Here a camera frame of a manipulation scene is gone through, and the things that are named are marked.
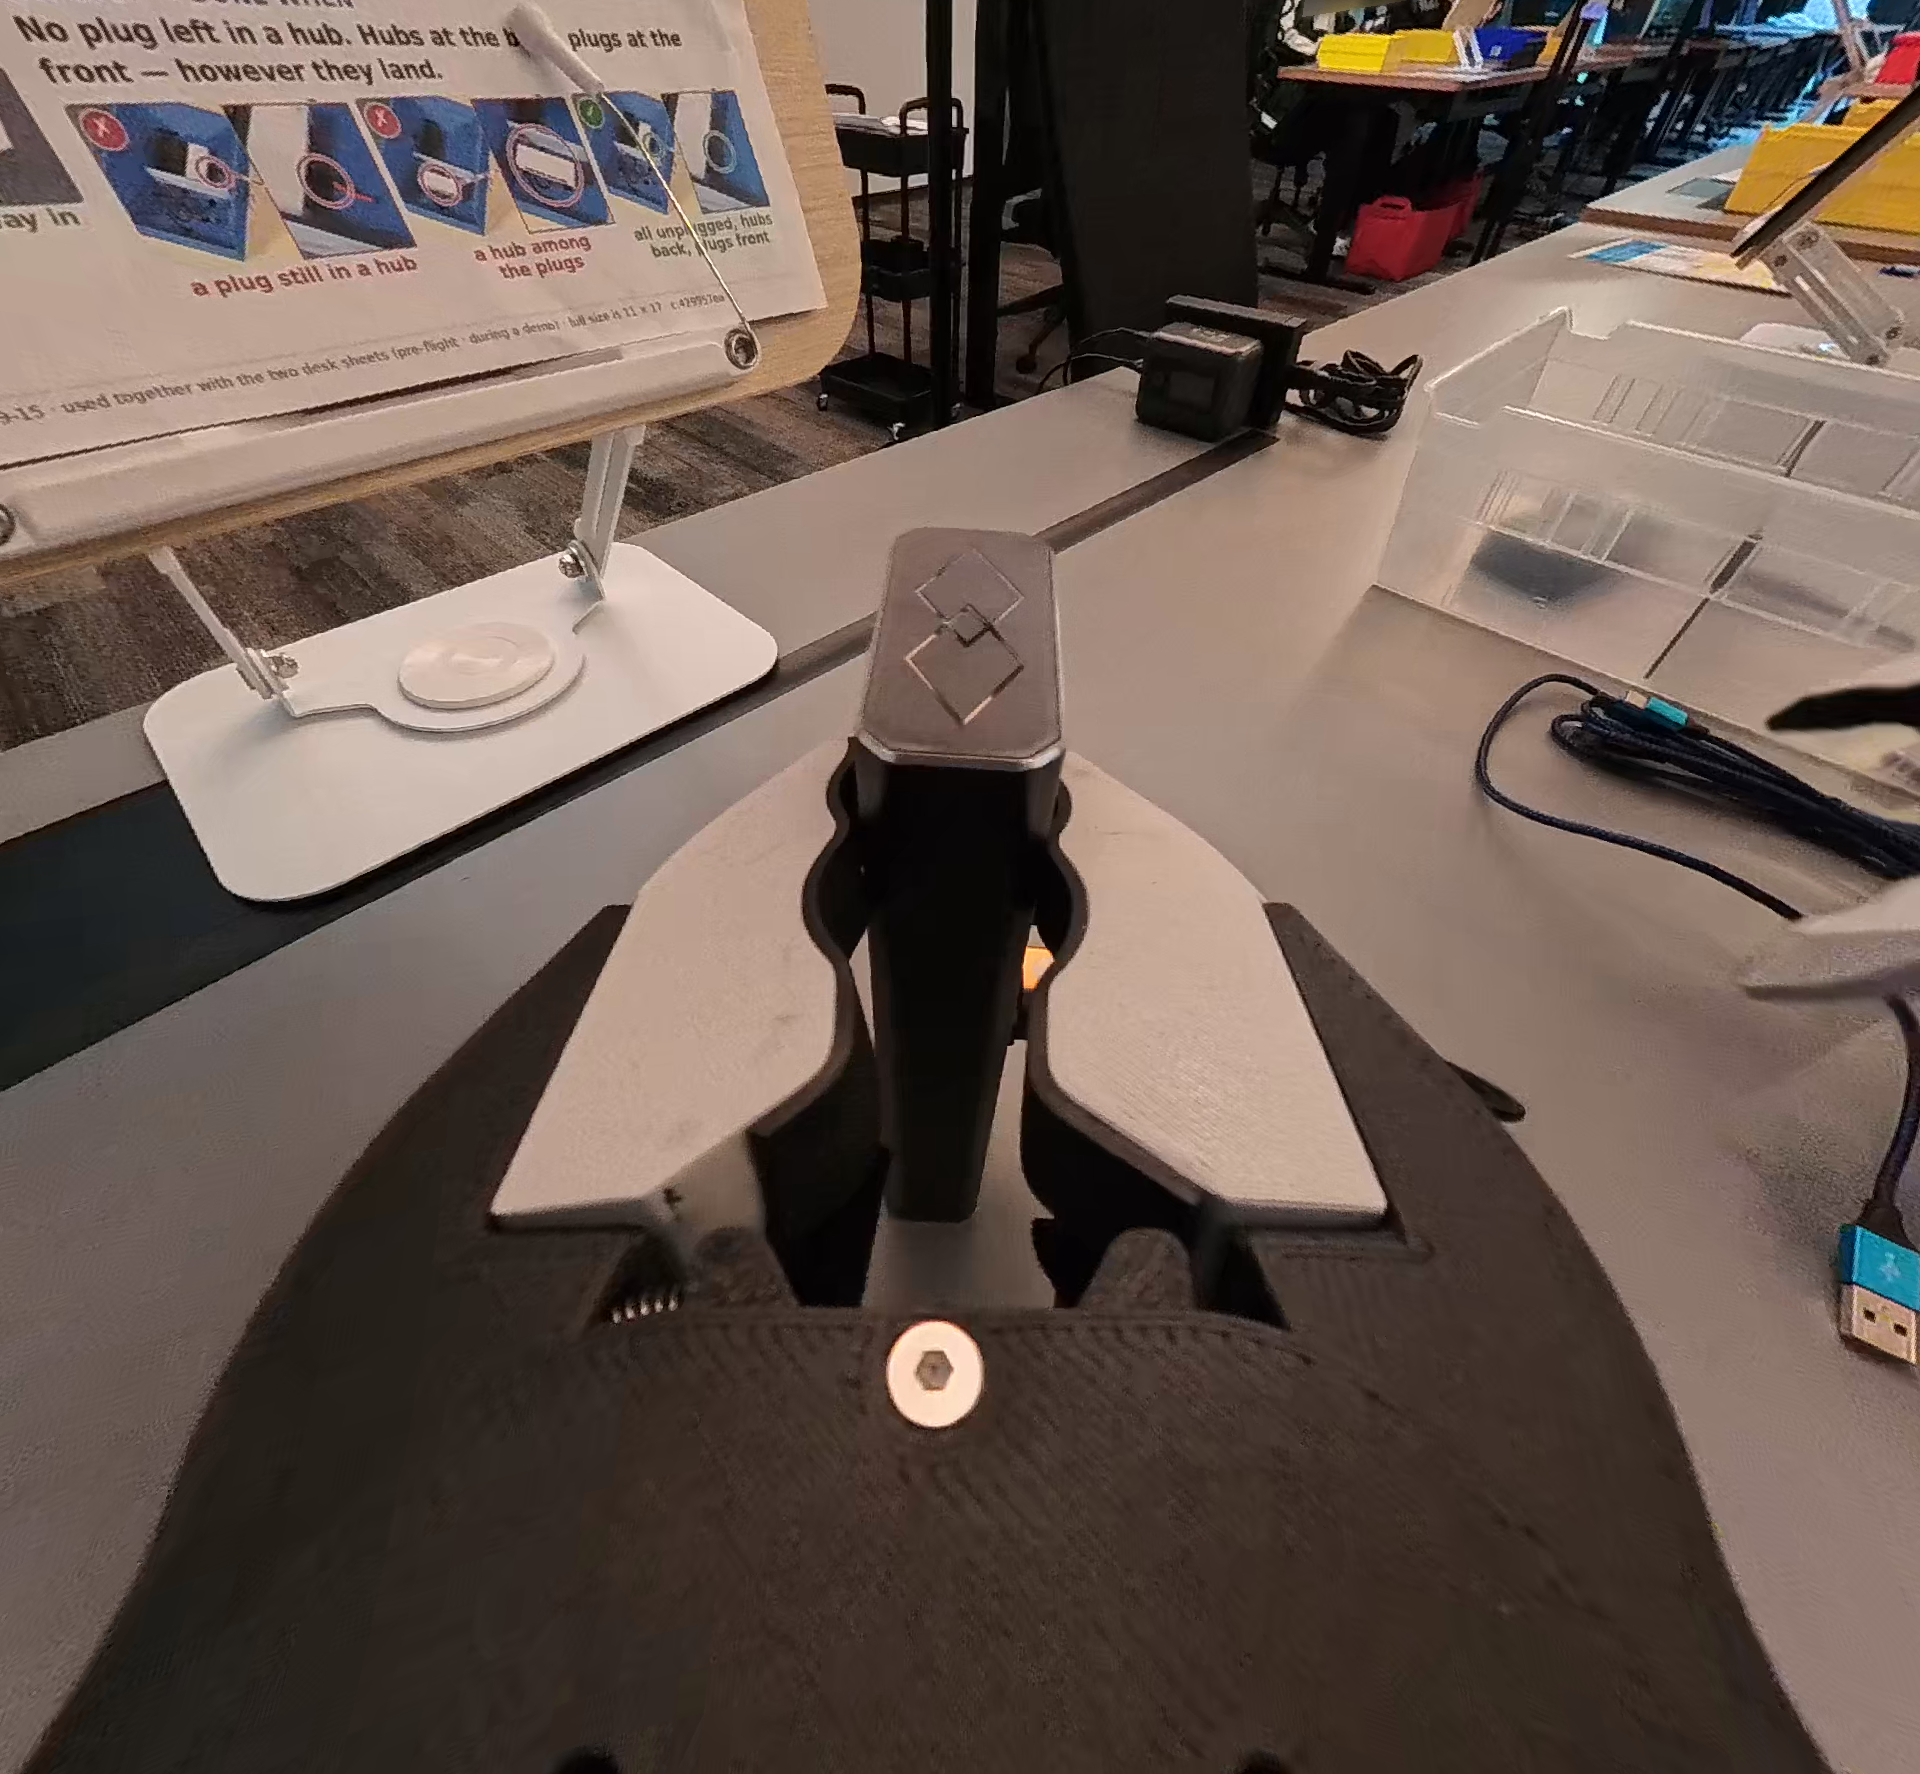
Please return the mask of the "black fabric chair back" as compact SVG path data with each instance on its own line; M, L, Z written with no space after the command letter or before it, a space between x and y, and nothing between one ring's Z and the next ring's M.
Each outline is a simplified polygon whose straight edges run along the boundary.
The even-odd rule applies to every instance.
M1249 87L1279 0L1027 0L1050 245L1077 349L1168 298L1255 305Z

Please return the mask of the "red container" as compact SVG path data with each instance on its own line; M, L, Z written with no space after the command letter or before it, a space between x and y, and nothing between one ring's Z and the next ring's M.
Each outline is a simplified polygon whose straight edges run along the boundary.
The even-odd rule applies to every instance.
M1354 219L1343 278L1405 281L1430 273L1448 246L1466 234L1481 200L1481 181L1412 200L1379 196L1363 203Z

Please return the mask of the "tilted board stand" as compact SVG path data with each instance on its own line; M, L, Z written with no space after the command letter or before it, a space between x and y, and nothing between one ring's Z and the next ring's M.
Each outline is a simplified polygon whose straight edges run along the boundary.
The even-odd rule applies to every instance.
M1736 265L1760 263L1821 330L1826 344L1862 368L1885 368L1894 360L1907 320L1838 249L1815 215L1916 126L1918 85L1912 84L1889 112L1850 134L1827 166L1778 207L1755 219L1732 243Z

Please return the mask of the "yellow storage bin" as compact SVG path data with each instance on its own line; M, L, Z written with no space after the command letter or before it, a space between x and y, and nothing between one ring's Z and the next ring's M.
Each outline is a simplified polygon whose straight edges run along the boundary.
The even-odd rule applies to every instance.
M1477 42L1451 28L1346 31L1319 39L1314 68L1341 76L1463 74L1482 68Z

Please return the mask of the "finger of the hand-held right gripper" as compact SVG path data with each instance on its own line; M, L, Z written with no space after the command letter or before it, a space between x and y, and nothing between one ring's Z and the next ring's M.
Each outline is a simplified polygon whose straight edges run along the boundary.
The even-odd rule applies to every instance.
M1844 911L1791 922L1738 975L1764 1000L1918 998L1918 877Z
M1873 667L1844 685L1801 695L1764 722L1776 735L1844 733L1871 728L1918 730L1918 654Z

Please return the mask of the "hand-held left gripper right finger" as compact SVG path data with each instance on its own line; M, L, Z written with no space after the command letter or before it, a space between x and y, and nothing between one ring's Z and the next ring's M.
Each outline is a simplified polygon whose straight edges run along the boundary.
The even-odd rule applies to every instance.
M1077 754L1058 833L1077 932L1042 981L1039 1079L1186 1207L1374 1227L1389 1199L1260 891Z

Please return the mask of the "black silver-rimmed usb hub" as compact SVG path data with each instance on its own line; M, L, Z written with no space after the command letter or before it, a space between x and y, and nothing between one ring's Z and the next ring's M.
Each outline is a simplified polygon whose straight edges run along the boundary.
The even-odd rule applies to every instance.
M978 1206L1064 754L1048 543L899 534L851 745L898 1218Z

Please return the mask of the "black pole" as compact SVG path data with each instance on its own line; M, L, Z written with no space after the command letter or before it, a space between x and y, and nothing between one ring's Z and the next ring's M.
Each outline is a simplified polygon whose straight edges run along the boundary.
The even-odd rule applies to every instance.
M954 0L924 0L928 361L924 429L946 427L960 407L963 326L963 112L954 98Z

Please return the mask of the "clear plastic bin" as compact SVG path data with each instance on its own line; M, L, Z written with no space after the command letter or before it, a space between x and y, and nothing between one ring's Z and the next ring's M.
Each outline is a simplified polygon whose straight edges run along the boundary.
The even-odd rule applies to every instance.
M1916 683L1914 372L1559 311L1423 395L1378 586L1750 732Z

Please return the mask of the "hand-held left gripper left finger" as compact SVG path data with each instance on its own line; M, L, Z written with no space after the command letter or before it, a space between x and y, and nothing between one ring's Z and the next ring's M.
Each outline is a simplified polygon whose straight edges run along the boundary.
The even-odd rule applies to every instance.
M516 1227L815 1232L880 1163L852 745L650 874L492 1195Z

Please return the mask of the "printed instruction sheet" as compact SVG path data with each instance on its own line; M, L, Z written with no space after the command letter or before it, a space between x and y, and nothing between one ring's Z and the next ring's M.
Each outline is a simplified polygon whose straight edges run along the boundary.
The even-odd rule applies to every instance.
M745 0L2 0L3 466L823 302Z

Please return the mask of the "white metal board stand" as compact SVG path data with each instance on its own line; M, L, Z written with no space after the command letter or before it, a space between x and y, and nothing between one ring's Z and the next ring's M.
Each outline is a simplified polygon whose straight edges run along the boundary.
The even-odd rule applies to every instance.
M653 421L798 383L851 330L851 203L807 5L742 3L819 306L3 466L3 577L138 554L220 648L140 730L234 897L329 893L772 670L766 629L614 541ZM181 541L231 522L581 439L585 493L558 547L281 650L233 632L179 565Z

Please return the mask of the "row of yellow bins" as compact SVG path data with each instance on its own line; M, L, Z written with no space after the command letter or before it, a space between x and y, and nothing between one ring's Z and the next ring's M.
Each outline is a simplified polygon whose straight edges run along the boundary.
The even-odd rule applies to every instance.
M1896 99L1850 101L1831 124L1808 121L1764 129L1740 168L1723 210L1738 219L1775 210L1896 105ZM1903 136L1850 177L1815 219L1827 226L1918 234L1918 133Z

